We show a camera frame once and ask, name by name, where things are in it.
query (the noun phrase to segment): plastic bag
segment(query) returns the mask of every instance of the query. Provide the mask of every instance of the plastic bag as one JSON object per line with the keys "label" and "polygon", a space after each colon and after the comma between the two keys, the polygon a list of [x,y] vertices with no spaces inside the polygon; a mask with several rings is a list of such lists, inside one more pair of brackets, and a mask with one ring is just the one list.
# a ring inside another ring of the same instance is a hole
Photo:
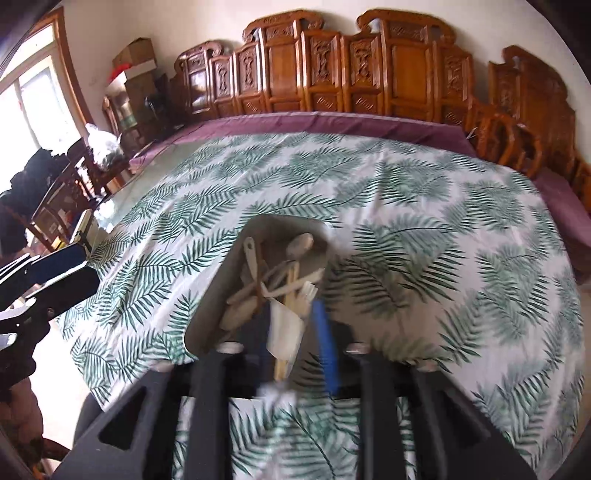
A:
{"label": "plastic bag", "polygon": [[88,146],[92,148],[95,162],[102,171],[108,171],[116,161],[124,158],[119,139],[110,132],[99,129],[96,125],[86,124]]}

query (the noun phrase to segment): carved wooden panel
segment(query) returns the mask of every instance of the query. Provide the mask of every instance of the carved wooden panel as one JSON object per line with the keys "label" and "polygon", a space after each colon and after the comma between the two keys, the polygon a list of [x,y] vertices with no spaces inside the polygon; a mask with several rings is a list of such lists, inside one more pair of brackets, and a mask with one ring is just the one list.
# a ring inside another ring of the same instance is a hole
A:
{"label": "carved wooden panel", "polygon": [[540,136],[546,163],[567,179],[575,175],[575,117],[558,72],[521,47],[503,49],[504,64],[489,63],[489,100]]}
{"label": "carved wooden panel", "polygon": [[456,45],[433,43],[435,110],[439,123],[461,125],[474,89],[472,55]]}
{"label": "carved wooden panel", "polygon": [[172,82],[177,85],[182,83],[184,99],[180,100],[179,107],[188,115],[206,113],[215,116],[213,111],[213,98],[211,82],[209,81],[209,59],[218,57],[223,53],[220,42],[209,41],[196,45],[181,53],[174,63],[177,77],[182,79]]}
{"label": "carved wooden panel", "polygon": [[319,14],[296,10],[260,18],[244,30],[245,41],[258,39],[260,43],[268,111],[305,109],[300,34],[303,30],[319,30],[323,24]]}
{"label": "carved wooden panel", "polygon": [[452,46],[455,34],[445,22],[411,12],[375,9],[357,19],[370,32],[376,21],[384,62],[384,113],[432,121],[435,113],[433,44]]}
{"label": "carved wooden panel", "polygon": [[341,38],[346,112],[384,114],[382,50],[377,33]]}
{"label": "carved wooden panel", "polygon": [[230,56],[219,56],[209,60],[209,73],[213,98],[213,108],[217,116],[236,115],[233,101],[233,61]]}
{"label": "carved wooden panel", "polygon": [[257,42],[250,42],[233,54],[234,90],[238,115],[267,111],[262,91],[261,51]]}
{"label": "carved wooden panel", "polygon": [[340,33],[304,30],[301,36],[306,109],[342,112]]}

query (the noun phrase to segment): leaf print tablecloth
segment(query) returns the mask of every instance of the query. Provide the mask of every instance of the leaf print tablecloth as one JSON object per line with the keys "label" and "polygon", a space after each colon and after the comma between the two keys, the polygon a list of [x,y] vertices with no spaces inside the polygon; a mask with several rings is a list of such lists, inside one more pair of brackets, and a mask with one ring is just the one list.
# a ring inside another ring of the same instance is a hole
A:
{"label": "leaf print tablecloth", "polygon": [[[569,451],[583,388],[579,298],[556,227],[519,173],[396,141],[226,137],[163,178],[93,252],[99,291],[59,319],[101,405],[155,362],[191,360],[187,322],[241,227],[262,213],[333,225],[333,318],[391,359],[436,361],[549,478]],[[353,478],[359,403],[312,395],[322,369],[306,362],[311,396],[233,403],[237,478]],[[392,408],[407,429],[404,402]],[[404,438],[412,476],[411,432]]]}

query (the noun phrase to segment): wooden chair back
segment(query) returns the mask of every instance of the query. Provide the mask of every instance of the wooden chair back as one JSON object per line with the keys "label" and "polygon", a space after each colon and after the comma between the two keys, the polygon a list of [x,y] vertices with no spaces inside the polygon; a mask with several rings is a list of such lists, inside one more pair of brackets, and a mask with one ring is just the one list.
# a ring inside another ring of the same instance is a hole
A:
{"label": "wooden chair back", "polygon": [[81,187],[82,179],[74,165],[68,165],[51,185],[31,222],[53,244],[56,238],[69,243],[78,218],[92,208]]}

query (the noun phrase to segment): window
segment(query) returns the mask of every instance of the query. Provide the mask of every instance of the window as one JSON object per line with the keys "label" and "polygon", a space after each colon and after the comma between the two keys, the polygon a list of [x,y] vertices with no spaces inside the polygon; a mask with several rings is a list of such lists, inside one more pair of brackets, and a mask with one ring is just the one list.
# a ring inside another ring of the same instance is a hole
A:
{"label": "window", "polygon": [[0,192],[39,148],[65,153],[86,135],[87,122],[63,9],[57,9],[37,24],[0,77]]}

